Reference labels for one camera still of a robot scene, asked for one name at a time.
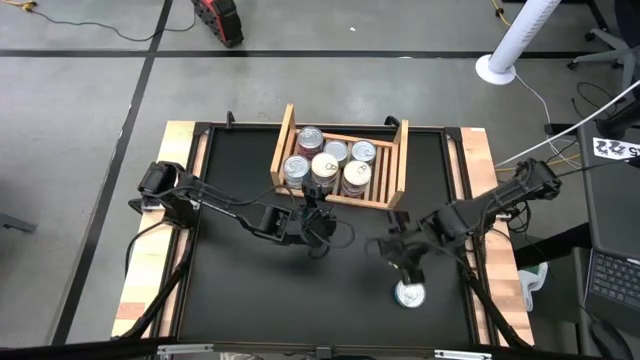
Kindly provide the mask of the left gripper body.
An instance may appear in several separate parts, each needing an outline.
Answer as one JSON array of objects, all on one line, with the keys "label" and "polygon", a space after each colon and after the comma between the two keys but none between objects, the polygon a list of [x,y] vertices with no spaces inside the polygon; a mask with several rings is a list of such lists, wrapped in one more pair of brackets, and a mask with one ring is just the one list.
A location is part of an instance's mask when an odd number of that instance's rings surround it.
[{"label": "left gripper body", "polygon": [[300,206],[297,212],[302,242],[308,246],[330,246],[337,220],[330,211],[318,207]]}]

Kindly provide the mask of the teal label tuna can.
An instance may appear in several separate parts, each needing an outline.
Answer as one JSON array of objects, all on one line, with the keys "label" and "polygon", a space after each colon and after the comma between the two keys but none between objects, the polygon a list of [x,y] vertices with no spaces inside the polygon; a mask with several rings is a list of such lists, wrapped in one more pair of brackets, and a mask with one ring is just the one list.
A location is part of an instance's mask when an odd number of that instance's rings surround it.
[{"label": "teal label tuna can", "polygon": [[409,309],[420,307],[426,299],[426,290],[423,284],[404,284],[399,281],[394,287],[396,302]]},{"label": "teal label tuna can", "polygon": [[311,164],[301,155],[289,156],[283,165],[283,175],[286,185],[291,189],[301,189],[310,179]]}]

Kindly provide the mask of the blue label salmon can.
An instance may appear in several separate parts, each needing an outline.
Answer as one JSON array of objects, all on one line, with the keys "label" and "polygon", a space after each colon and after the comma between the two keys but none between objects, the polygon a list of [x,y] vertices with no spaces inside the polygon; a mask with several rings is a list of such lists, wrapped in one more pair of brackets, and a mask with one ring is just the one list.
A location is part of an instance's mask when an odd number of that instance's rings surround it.
[{"label": "blue label salmon can", "polygon": [[311,178],[319,186],[333,188],[339,169],[339,162],[335,156],[321,152],[311,161]]},{"label": "blue label salmon can", "polygon": [[362,195],[371,181],[372,170],[369,164],[352,160],[343,168],[341,192],[344,196]]}]

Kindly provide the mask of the green label tuna can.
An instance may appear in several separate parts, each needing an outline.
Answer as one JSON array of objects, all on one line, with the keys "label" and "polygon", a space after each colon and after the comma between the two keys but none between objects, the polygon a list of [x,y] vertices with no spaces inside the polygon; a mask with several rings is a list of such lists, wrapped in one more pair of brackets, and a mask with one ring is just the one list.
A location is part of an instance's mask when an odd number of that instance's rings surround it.
[{"label": "green label tuna can", "polygon": [[347,144],[344,141],[340,141],[340,140],[327,141],[324,145],[323,151],[325,153],[328,153],[334,156],[340,168],[344,167],[348,162],[350,151]]},{"label": "green label tuna can", "polygon": [[377,156],[376,146],[368,140],[354,142],[351,149],[351,159],[371,164]]}]

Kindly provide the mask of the red label tuna can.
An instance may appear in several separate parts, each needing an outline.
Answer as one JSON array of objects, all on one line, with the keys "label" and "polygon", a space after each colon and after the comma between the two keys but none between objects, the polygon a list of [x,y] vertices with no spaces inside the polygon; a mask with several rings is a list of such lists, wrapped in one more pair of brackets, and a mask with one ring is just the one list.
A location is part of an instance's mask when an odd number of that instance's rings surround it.
[{"label": "red label tuna can", "polygon": [[324,135],[322,131],[314,126],[303,127],[296,138],[298,154],[308,160],[319,154],[324,146]]}]

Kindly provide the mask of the wooden slatted shelf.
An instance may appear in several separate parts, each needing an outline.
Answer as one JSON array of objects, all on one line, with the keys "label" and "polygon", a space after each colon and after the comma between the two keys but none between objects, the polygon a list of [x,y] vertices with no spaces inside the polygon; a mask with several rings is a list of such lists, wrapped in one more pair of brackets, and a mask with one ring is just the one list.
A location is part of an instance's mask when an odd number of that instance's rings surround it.
[{"label": "wooden slatted shelf", "polygon": [[[289,156],[299,153],[296,141],[300,132],[301,127],[295,122],[294,105],[288,104],[270,166],[270,177],[274,185],[285,184],[284,163]],[[343,141],[349,148],[352,148],[357,141],[369,141],[375,146],[372,180],[366,186],[364,193],[359,197],[344,195],[340,189],[341,172],[338,172],[337,184],[326,200],[345,205],[392,210],[406,191],[408,134],[408,120],[400,122],[393,141],[325,133],[326,139]]]}]

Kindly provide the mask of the black table mat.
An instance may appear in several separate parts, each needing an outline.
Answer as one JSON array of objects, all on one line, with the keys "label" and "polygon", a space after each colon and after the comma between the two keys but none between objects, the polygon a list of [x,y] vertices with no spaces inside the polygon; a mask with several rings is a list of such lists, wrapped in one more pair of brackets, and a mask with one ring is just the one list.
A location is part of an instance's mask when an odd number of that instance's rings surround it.
[{"label": "black table mat", "polygon": [[[278,139],[273,129],[213,130],[205,181],[250,200],[271,187],[269,168]],[[442,131],[411,130],[406,193],[398,207],[411,220],[451,198]],[[468,294],[457,262],[422,258],[426,299],[400,306],[399,272],[375,255],[367,240],[388,235],[387,213],[333,205],[355,229],[346,249],[320,260],[307,247],[282,247],[251,235],[234,219],[201,212],[179,338],[213,343],[284,343],[391,347],[464,347],[473,342]]]}]

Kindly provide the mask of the dark laptop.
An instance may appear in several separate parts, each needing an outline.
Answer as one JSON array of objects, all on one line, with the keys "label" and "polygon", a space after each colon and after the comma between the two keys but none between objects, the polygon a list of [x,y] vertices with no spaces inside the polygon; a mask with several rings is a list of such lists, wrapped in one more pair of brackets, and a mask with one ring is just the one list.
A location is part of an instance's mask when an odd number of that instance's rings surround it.
[{"label": "dark laptop", "polygon": [[640,264],[592,250],[584,306],[611,322],[640,320]]}]

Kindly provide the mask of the white tower fan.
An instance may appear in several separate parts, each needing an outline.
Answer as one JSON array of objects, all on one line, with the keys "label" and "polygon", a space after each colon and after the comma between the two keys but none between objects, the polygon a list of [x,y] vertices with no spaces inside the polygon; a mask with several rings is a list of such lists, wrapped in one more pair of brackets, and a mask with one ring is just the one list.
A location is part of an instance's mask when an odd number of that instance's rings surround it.
[{"label": "white tower fan", "polygon": [[549,19],[561,0],[527,0],[496,49],[480,57],[477,75],[494,85],[507,85],[517,75],[515,63]]}]

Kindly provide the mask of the red and black tool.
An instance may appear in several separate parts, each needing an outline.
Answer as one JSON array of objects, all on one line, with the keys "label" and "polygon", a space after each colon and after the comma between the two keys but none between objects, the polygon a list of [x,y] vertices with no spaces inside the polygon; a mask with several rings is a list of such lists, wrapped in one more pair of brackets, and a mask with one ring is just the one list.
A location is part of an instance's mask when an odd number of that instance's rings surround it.
[{"label": "red and black tool", "polygon": [[194,13],[226,47],[244,40],[242,24],[234,0],[191,0]]}]

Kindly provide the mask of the white fiducial tag paper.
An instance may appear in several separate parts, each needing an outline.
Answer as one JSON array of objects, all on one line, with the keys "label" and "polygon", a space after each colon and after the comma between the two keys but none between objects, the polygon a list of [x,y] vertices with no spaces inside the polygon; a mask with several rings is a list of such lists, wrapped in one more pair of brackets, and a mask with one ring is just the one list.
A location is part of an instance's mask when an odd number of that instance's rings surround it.
[{"label": "white fiducial tag paper", "polygon": [[640,144],[594,137],[593,153],[597,157],[620,160],[640,157]]}]

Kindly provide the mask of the grey office chair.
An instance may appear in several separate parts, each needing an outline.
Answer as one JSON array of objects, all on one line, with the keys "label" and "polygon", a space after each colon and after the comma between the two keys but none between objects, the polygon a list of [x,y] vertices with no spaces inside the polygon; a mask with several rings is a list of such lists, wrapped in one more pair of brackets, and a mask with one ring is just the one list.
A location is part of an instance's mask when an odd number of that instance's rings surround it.
[{"label": "grey office chair", "polygon": [[622,68],[621,89],[629,87],[640,66],[640,0],[614,0],[614,13],[620,36],[601,29],[589,30],[587,41],[601,40],[610,49],[572,59],[567,67],[574,70],[580,63],[612,61]]}]

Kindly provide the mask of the grey furniture foot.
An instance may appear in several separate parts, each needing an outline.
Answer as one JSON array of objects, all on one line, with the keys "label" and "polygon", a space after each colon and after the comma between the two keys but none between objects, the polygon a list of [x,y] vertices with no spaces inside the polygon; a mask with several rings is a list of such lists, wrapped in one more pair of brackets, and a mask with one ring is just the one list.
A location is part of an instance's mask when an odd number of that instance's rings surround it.
[{"label": "grey furniture foot", "polygon": [[16,217],[0,212],[0,227],[5,229],[14,229],[24,233],[33,233],[37,226],[29,222],[23,221]]}]

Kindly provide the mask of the silver frame bracket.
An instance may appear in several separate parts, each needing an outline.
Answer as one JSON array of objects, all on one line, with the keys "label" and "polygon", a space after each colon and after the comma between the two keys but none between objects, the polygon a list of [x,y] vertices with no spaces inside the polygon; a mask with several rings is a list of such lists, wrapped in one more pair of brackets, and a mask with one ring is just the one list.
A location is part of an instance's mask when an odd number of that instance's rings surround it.
[{"label": "silver frame bracket", "polygon": [[444,360],[493,360],[490,353],[443,349],[435,349],[434,358]]},{"label": "silver frame bracket", "polygon": [[156,355],[161,360],[168,360],[174,355],[194,354],[194,353],[208,353],[214,351],[213,344],[197,343],[197,344],[168,344],[159,345],[157,347]]}]

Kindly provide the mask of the black frame crossbar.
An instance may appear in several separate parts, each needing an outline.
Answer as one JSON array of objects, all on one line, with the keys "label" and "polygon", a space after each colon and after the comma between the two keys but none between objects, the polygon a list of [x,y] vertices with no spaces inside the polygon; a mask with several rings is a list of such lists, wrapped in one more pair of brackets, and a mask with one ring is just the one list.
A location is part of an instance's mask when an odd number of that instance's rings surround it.
[{"label": "black frame crossbar", "polygon": [[[23,348],[0,349],[0,360],[161,360],[156,355],[159,345],[197,344],[202,342],[181,342],[175,337],[157,337],[142,339],[112,339],[99,342],[70,343]],[[211,343],[214,351],[171,356],[175,360],[180,356],[204,355],[213,353],[239,354],[276,354],[282,356],[306,355],[314,359],[313,351],[318,345],[285,344],[232,344]],[[416,358],[418,360],[435,359],[434,350],[458,350],[490,353],[493,360],[640,360],[629,351],[618,349],[609,355],[584,355],[549,352],[532,347],[521,349],[493,345],[471,345],[463,347],[388,347],[388,346],[332,346],[332,360],[380,360],[382,358]]]}]

